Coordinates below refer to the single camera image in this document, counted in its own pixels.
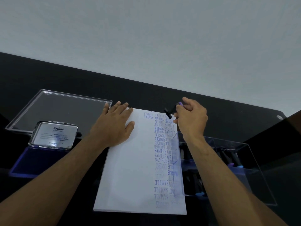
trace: left hand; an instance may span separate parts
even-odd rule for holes
[[[87,138],[96,149],[113,147],[126,141],[134,129],[135,122],[126,126],[126,121],[133,112],[133,108],[125,110],[129,104],[117,102],[109,110],[105,104],[103,112],[93,125]]]

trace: white paper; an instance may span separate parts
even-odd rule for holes
[[[135,121],[129,139],[107,154],[94,211],[186,215],[185,198],[173,195],[168,175],[177,132],[173,119],[134,109],[127,121]]]

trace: artline logo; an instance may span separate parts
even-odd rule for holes
[[[60,127],[58,127],[58,128],[54,127],[53,129],[54,129],[54,130],[60,130],[60,131],[63,131],[63,130],[64,130],[63,128],[60,128]]]

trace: hand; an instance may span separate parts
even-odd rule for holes
[[[126,141],[133,131],[134,121],[126,126],[126,121],[133,112],[133,108],[125,110],[129,104],[120,104],[117,102],[109,110],[109,105],[106,103],[102,114],[93,125],[87,138],[96,148],[116,146]]]
[[[203,137],[208,116],[207,110],[196,100],[183,97],[183,101],[186,105],[176,106],[176,120],[173,122],[179,125],[185,141],[188,142]]]

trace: right hand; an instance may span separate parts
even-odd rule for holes
[[[176,120],[173,122],[179,125],[186,142],[202,138],[208,120],[207,110],[196,100],[183,97],[183,101],[186,105],[176,106],[177,112],[174,114]]]

